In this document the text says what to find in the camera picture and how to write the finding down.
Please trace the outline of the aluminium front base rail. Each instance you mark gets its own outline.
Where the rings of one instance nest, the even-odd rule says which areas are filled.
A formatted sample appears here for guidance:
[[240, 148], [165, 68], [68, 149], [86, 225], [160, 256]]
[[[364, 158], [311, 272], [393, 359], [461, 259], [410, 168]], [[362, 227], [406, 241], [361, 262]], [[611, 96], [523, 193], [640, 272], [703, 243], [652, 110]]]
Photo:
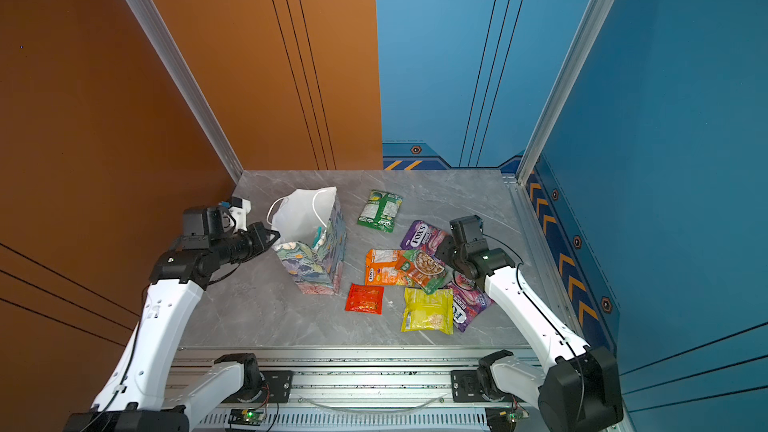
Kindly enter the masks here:
[[[340, 346], [258, 347], [261, 371], [294, 373], [285, 404], [221, 404], [199, 431], [489, 431], [485, 408], [524, 408], [530, 418], [516, 431], [543, 431], [539, 411], [527, 403], [456, 403], [450, 372], [477, 369], [492, 347]], [[528, 348], [511, 351], [537, 366]], [[227, 425], [233, 408], [264, 409], [261, 426]]]

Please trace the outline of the purple Fox's berries candy bag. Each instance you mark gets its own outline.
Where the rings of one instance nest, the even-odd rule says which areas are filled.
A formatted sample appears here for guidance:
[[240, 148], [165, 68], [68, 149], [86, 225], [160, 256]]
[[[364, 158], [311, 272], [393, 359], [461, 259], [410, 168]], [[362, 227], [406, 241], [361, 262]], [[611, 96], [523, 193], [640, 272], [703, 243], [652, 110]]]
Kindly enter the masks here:
[[465, 332], [479, 314], [494, 304], [474, 282], [457, 272], [447, 287], [453, 293], [453, 322], [460, 332]]

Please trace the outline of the green orange cereal packet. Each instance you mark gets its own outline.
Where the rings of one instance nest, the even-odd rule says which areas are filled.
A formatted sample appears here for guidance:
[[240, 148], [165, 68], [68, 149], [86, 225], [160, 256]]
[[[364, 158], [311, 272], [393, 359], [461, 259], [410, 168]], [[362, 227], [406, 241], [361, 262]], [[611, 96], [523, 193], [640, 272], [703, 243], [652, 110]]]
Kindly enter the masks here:
[[446, 280], [446, 268], [420, 249], [403, 251], [398, 268], [428, 295], [440, 289]]

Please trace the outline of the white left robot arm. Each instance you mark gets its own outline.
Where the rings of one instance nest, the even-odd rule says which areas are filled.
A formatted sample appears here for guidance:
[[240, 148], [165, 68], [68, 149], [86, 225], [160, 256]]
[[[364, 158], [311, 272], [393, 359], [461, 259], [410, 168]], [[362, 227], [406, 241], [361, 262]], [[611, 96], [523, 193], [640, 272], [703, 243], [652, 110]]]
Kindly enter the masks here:
[[137, 325], [113, 374], [88, 411], [68, 418], [65, 430], [191, 431], [230, 396], [261, 398], [265, 379], [252, 353], [219, 357], [172, 399], [165, 389], [184, 330], [214, 273], [252, 260], [279, 237], [260, 222], [228, 234], [180, 237], [153, 268]]

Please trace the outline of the floral paper gift bag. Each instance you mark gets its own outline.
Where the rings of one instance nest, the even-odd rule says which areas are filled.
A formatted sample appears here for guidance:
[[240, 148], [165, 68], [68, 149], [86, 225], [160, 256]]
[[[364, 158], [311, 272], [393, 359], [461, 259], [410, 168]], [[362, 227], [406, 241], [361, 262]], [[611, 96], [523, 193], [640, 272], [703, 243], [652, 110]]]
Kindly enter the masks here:
[[337, 189], [296, 189], [275, 200], [266, 219], [280, 235], [273, 250], [299, 290], [338, 294], [347, 233]]

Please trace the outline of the red snack packet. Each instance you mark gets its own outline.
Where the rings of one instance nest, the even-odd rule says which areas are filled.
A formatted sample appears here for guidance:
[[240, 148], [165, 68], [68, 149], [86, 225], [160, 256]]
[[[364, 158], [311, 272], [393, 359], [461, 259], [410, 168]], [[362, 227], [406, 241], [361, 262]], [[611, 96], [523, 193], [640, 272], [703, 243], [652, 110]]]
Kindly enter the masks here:
[[352, 284], [349, 289], [345, 310], [381, 315], [383, 310], [383, 286]]

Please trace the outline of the aluminium corner post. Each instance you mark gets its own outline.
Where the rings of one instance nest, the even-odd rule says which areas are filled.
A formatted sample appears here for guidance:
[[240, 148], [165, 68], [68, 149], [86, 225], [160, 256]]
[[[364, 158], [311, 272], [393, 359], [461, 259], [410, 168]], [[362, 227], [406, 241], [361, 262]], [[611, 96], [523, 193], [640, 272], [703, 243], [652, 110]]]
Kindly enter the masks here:
[[232, 180], [244, 168], [153, 0], [125, 0]]
[[515, 177], [527, 183], [615, 0], [589, 0], [525, 149]]

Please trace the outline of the aluminium corner post right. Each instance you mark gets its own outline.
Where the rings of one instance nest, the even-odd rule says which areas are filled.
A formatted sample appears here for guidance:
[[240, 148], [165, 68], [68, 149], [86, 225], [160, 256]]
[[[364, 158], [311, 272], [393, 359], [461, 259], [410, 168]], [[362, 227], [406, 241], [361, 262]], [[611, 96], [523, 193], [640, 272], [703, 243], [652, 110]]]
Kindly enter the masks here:
[[525, 149], [515, 177], [527, 183], [615, 0], [589, 0]]

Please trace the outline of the aluminium table edge rail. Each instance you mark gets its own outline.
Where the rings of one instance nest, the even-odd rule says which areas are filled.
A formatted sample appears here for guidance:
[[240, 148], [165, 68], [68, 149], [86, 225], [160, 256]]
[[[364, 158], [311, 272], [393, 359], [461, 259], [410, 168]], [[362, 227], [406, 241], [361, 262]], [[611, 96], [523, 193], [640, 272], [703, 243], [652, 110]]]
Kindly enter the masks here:
[[515, 262], [523, 263], [521, 274], [525, 280], [565, 325], [590, 344], [606, 346], [612, 351], [614, 344], [603, 322], [594, 321], [588, 311], [579, 311], [580, 300], [588, 306], [594, 305], [589, 288], [578, 285], [568, 288], [570, 277], [585, 280], [577, 260], [562, 261], [556, 257], [559, 249], [550, 247], [527, 189], [513, 175], [503, 174], [501, 180], [511, 207], [511, 217], [505, 221], [504, 230], [498, 233], [501, 247]]

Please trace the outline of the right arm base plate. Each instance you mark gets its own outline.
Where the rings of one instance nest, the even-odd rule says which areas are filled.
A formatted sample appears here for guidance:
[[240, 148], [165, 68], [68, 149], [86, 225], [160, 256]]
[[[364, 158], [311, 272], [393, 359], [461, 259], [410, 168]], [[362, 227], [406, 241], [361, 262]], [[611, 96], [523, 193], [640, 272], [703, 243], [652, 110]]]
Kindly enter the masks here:
[[527, 403], [530, 394], [520, 381], [498, 381], [489, 369], [450, 372], [452, 399], [456, 403]]

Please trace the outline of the green lime candy bag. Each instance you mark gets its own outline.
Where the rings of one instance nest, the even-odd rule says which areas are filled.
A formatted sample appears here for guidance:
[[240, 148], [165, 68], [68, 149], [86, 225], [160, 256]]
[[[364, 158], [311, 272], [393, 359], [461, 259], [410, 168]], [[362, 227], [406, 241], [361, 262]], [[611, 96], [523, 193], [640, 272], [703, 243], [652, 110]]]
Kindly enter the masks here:
[[358, 216], [357, 224], [380, 232], [392, 233], [402, 202], [403, 198], [398, 194], [373, 189]]

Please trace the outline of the left green circuit board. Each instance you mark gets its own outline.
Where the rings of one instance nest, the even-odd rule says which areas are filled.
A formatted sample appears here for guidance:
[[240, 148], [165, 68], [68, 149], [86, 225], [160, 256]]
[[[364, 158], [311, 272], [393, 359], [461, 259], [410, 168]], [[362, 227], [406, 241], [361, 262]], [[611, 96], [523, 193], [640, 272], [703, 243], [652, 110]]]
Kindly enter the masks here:
[[264, 409], [246, 408], [238, 409], [233, 408], [230, 410], [229, 417], [227, 419], [227, 425], [233, 426], [261, 426], [267, 412]]

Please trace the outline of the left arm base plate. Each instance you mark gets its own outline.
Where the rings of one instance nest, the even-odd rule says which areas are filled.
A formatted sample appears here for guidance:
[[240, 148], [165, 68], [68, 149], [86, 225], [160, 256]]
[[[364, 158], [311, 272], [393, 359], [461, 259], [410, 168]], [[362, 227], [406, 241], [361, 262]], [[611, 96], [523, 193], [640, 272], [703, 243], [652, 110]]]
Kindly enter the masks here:
[[294, 373], [288, 370], [261, 371], [257, 379], [246, 372], [240, 385], [231, 378], [216, 379], [213, 391], [223, 404], [285, 404], [291, 394], [293, 379]]

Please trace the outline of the yellow snack packet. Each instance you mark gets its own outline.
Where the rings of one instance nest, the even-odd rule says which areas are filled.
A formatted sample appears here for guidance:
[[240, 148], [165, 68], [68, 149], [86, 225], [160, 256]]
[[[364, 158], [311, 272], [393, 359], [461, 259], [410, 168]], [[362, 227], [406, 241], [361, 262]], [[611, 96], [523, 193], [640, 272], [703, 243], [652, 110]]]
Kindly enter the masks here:
[[439, 289], [427, 294], [422, 289], [404, 290], [402, 332], [439, 331], [453, 334], [453, 291]]

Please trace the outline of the orange Fox's candy bag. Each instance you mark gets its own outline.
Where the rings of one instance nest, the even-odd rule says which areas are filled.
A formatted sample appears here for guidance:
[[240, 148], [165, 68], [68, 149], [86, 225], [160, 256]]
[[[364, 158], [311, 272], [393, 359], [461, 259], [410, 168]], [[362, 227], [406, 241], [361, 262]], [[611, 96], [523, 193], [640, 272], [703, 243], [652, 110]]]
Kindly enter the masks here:
[[368, 286], [414, 286], [415, 282], [397, 268], [401, 250], [371, 249], [366, 254], [364, 284]]

